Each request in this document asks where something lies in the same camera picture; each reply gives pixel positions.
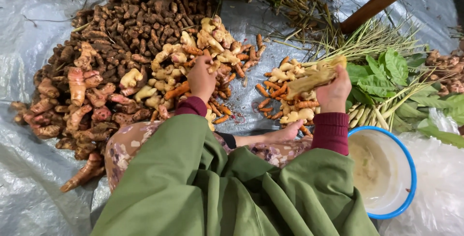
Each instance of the plastic tarp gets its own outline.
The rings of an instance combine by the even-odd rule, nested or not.
[[[61,193],[59,187],[84,165],[84,161],[76,161],[71,151],[56,150],[55,140],[40,140],[29,128],[14,124],[12,121],[14,112],[8,109],[11,101],[30,101],[33,92],[32,76],[52,55],[53,47],[69,38],[72,30],[70,26],[72,15],[84,4],[89,7],[104,1],[106,0],[0,0],[0,28],[2,28],[0,34],[0,65],[2,65],[0,231],[2,235],[88,235],[109,197],[106,177],[66,194]],[[367,1],[337,0],[333,7],[337,8],[337,13],[343,20]],[[395,21],[412,12],[413,21],[416,25],[422,26],[417,37],[421,42],[428,42],[432,48],[446,53],[457,46],[457,42],[449,38],[447,29],[448,26],[456,25],[456,12],[451,0],[402,0],[391,5],[389,12]],[[254,43],[255,34],[261,32],[260,28],[270,30],[270,26],[273,26],[282,31],[286,29],[287,21],[284,17],[275,16],[274,11],[257,0],[250,4],[245,3],[244,0],[223,0],[221,16],[223,23],[235,39],[241,41],[247,39],[248,42]],[[229,121],[218,126],[219,131],[250,134],[251,130],[278,128],[272,120],[253,113],[251,104],[262,100],[254,90],[254,85],[264,80],[263,73],[277,66],[287,55],[300,61],[308,58],[306,52],[277,43],[268,43],[262,61],[247,73],[248,85],[244,87],[243,80],[235,81],[232,85],[234,95],[229,104],[244,115],[246,122],[235,124]],[[418,138],[404,139],[413,144]],[[413,156],[421,157],[421,152],[418,151]],[[440,164],[445,168],[448,156],[442,157],[441,162],[425,161],[423,168],[426,170],[428,164],[436,164],[437,170]],[[459,180],[451,180],[452,178],[448,178],[443,173],[428,175],[443,184],[446,182],[462,184],[457,183]],[[423,191],[430,188],[421,185],[425,183],[419,184],[418,198],[423,197],[433,201],[433,195]],[[460,207],[451,201],[443,201],[441,204],[444,208],[449,208],[450,212],[453,211],[451,208]],[[409,222],[422,219],[421,210],[416,211],[414,204],[410,210],[411,215],[416,217],[411,218]],[[395,226],[392,222],[388,229]]]

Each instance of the red sweater sleeve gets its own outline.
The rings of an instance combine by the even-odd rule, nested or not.
[[[199,97],[191,96],[177,105],[175,115],[195,114],[205,117],[206,105]]]
[[[322,113],[314,116],[314,138],[311,149],[322,148],[348,155],[348,115]]]

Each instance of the hand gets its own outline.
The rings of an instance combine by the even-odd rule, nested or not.
[[[211,56],[197,57],[195,66],[187,75],[187,81],[193,96],[197,96],[207,103],[214,92],[216,85],[216,72],[208,74],[208,64],[211,64]]]
[[[328,85],[316,88],[316,98],[321,106],[321,113],[345,113],[345,103],[351,91],[348,72],[340,65],[335,67],[338,77]]]

